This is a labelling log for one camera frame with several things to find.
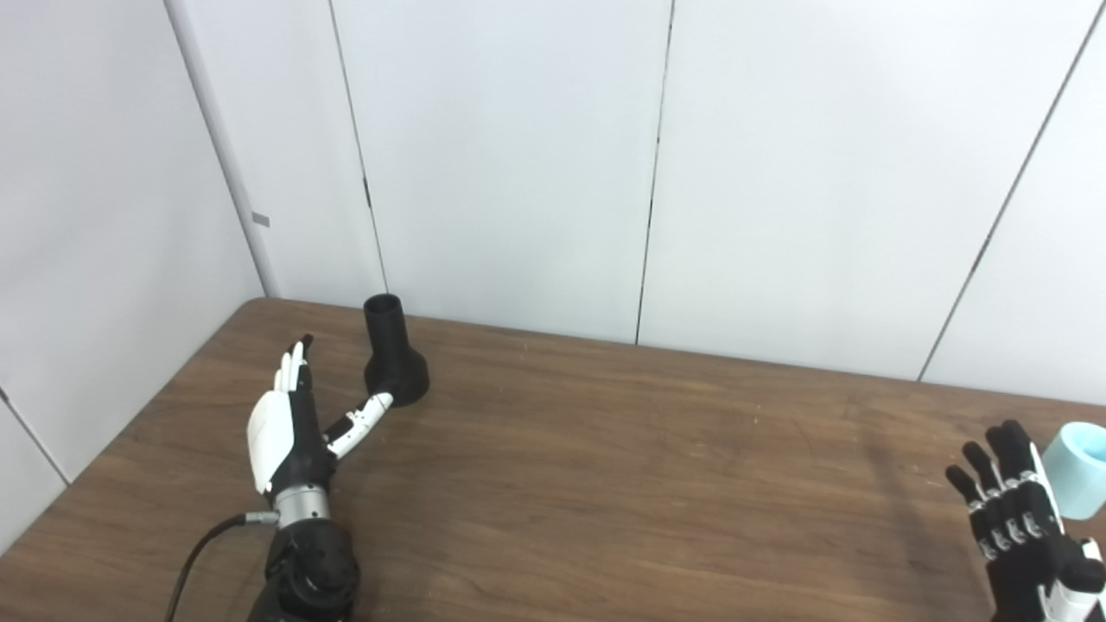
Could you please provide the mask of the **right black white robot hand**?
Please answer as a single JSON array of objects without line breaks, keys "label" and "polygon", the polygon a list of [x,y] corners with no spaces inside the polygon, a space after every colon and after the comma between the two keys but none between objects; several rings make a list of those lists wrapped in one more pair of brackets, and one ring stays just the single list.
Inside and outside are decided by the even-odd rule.
[{"label": "right black white robot hand", "polygon": [[973,468],[948,465],[984,558],[992,621],[1102,621],[1103,558],[1096,541],[1068,533],[1039,446],[1015,419],[967,440]]}]

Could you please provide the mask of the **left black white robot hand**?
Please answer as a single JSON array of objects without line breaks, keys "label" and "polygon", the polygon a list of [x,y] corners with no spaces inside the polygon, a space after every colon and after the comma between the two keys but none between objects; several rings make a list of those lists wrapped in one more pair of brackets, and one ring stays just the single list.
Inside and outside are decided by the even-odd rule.
[{"label": "left black white robot hand", "polygon": [[337,464],[367,438],[394,402],[392,393],[377,393],[321,429],[307,361],[313,341],[305,334],[282,354],[272,388],[257,401],[246,425],[254,488],[272,505],[294,488],[327,488]]}]

